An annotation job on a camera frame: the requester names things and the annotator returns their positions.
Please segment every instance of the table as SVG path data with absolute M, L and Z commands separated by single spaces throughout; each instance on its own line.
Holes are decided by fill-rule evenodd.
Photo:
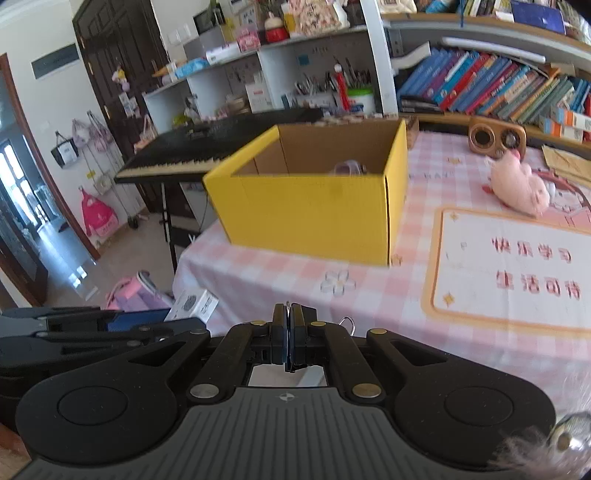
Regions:
M 534 169 L 545 169 L 541 151 L 529 148 L 525 159 Z M 425 314 L 421 298 L 436 211 L 444 205 L 492 213 L 508 209 L 488 188 L 490 163 L 469 151 L 464 136 L 421 132 L 408 161 L 407 200 L 392 267 L 233 246 L 217 222 L 183 252 L 174 294 L 201 286 L 218 296 L 219 305 L 207 324 L 213 336 L 223 335 L 240 322 L 270 321 L 275 303 L 301 303 L 316 308 L 321 320 L 338 322 L 352 317 L 356 335 L 383 327 L 523 377 L 541 387 L 558 410 L 569 408 L 563 383 L 567 374 L 589 370 L 591 341 L 587 336 L 466 323 L 452 317 L 442 320 Z M 574 223 L 591 232 L 591 209 L 585 196 L 591 199 L 591 192 L 583 187 L 578 195 L 564 191 L 545 219 L 566 227 Z

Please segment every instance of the shelf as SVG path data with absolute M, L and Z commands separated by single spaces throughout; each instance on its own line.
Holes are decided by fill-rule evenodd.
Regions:
M 259 51 L 271 50 L 273 48 L 288 47 L 291 45 L 295 45 L 297 43 L 302 43 L 302 42 L 311 41 L 311 40 L 319 40 L 321 38 L 338 37 L 341 35 L 349 35 L 349 34 L 353 34 L 353 33 L 367 32 L 367 30 L 368 30 L 367 26 L 359 25 L 357 27 L 344 28 L 341 30 L 334 30 L 334 31 L 330 31 L 330 32 L 321 33 L 319 35 L 314 35 L 311 37 L 302 36 L 302 37 L 288 38 L 287 40 L 284 40 L 284 41 L 270 43 L 267 45 L 262 45 L 262 46 L 260 46 L 260 48 L 258 48 L 256 50 L 249 50 L 249 51 L 242 52 L 240 55 L 237 55 L 236 57 L 232 57 L 231 59 L 227 59 L 227 60 L 215 63 L 214 65 L 210 65 L 209 67 L 205 67 L 204 69 L 193 72 L 191 75 L 187 75 L 186 77 L 183 77 L 182 79 L 179 79 L 176 82 L 169 83 L 168 85 L 164 85 L 163 87 L 160 87 L 159 89 L 154 90 L 153 92 L 146 93 L 144 95 L 144 98 L 150 98 L 154 95 L 157 95 L 160 92 L 163 92 L 163 91 L 165 91 L 169 88 L 172 88 L 176 85 L 179 85 L 179 84 L 185 82 L 186 80 L 188 80 L 189 78 L 195 77 L 195 76 L 197 76 L 203 72 L 206 72 L 208 70 L 215 69 L 217 67 L 222 67 L 222 66 L 228 65 L 229 63 L 232 63 L 234 61 L 242 60 L 242 59 L 245 59 L 245 58 L 250 57 L 252 55 L 256 55 Z
M 591 46 L 531 25 L 491 17 L 464 17 L 462 27 L 460 16 L 456 14 L 382 14 L 382 22 L 384 27 L 405 32 L 407 36 L 418 31 L 417 42 L 437 43 L 442 37 L 487 41 L 532 51 L 546 56 L 547 61 L 572 63 L 591 72 Z M 403 43 L 412 43 L 412 40 L 406 38 Z
M 367 32 L 368 28 L 367 25 L 357 25 L 356 27 L 351 28 L 342 28 L 341 30 L 332 30 L 329 32 L 320 33 L 318 35 L 312 35 L 310 37 L 294 37 L 288 38 L 287 40 L 276 42 L 276 43 L 269 43 L 267 45 L 261 45 L 260 50 L 269 50 L 271 48 L 281 48 L 285 46 L 294 45 L 296 43 L 301 43 L 305 41 L 312 41 L 318 40 L 320 38 L 327 38 L 327 37 L 338 37 L 341 35 L 350 35 L 351 33 L 359 33 L 359 32 Z
M 419 124 L 439 124 L 441 126 L 451 125 L 456 127 L 467 128 L 470 123 L 470 116 L 462 113 L 444 113 L 438 115 L 436 113 L 401 113 L 402 116 L 417 116 Z M 552 137 L 542 132 L 538 127 L 533 125 L 525 125 L 525 133 L 527 134 L 528 144 L 539 147 L 543 144 L 554 148 L 561 148 L 563 150 L 571 151 L 577 155 L 591 160 L 591 142 L 578 143 L 567 138 Z

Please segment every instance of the wooden radio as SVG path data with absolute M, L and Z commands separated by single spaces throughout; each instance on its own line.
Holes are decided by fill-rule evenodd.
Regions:
M 470 150 L 491 158 L 501 158 L 507 150 L 516 149 L 525 156 L 526 136 L 520 125 L 494 118 L 473 116 L 468 126 Z

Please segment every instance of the red bottle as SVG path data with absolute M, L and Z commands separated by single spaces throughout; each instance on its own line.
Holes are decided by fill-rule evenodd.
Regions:
M 348 112 L 351 110 L 351 103 L 349 102 L 349 97 L 347 95 L 347 83 L 345 82 L 345 75 L 343 75 L 343 67 L 340 66 L 340 63 L 335 65 L 335 79 L 336 87 L 339 91 L 340 102 L 343 104 L 343 110 Z

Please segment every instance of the pink plush toy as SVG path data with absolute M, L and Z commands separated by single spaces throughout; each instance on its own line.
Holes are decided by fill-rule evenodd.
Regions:
M 550 195 L 540 177 L 527 163 L 519 163 L 517 150 L 508 150 L 491 169 L 492 191 L 515 210 L 540 217 L 550 204 Z

